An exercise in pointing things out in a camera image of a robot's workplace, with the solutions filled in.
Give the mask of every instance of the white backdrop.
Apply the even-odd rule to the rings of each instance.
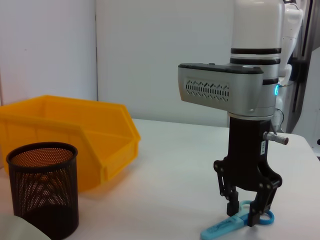
[[[226,126],[222,110],[182,102],[180,63],[226,64],[233,0],[96,0],[98,98],[133,118]]]
[[[2,103],[97,99],[95,0],[0,0]]]

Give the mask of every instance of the mesh cylinder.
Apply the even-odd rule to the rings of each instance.
[[[14,215],[52,240],[68,237],[79,225],[77,154],[72,145],[41,142],[6,158]]]

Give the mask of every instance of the yellow plastic bin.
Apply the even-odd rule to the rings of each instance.
[[[0,144],[7,154],[23,145],[63,142],[78,149],[78,190],[109,181],[138,155],[140,135],[124,105],[40,96],[0,107]]]

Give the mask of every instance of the white table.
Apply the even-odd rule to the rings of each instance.
[[[68,240],[198,240],[227,218],[213,162],[228,152],[228,128],[135,120],[139,157],[116,179],[79,196],[80,225]],[[268,162],[283,178],[271,226],[244,227],[221,240],[318,240],[320,162],[306,140],[271,142]],[[255,193],[239,189],[239,199]],[[0,213],[12,211],[8,177],[0,174]]]

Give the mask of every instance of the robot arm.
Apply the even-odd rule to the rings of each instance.
[[[286,3],[284,6],[281,63],[279,65],[279,76],[283,78],[282,85],[288,83],[291,75],[292,68],[288,66],[288,61],[296,47],[297,37],[304,17],[304,12],[299,9],[297,4]]]
[[[214,162],[214,170],[220,195],[229,201],[229,216],[239,211],[236,187],[257,192],[250,204],[250,227],[271,208],[282,185],[267,155],[269,141],[288,143],[287,138],[270,132],[279,87],[284,13],[282,0],[235,0],[230,63],[184,63],[178,68],[183,101],[228,111],[228,155]]]

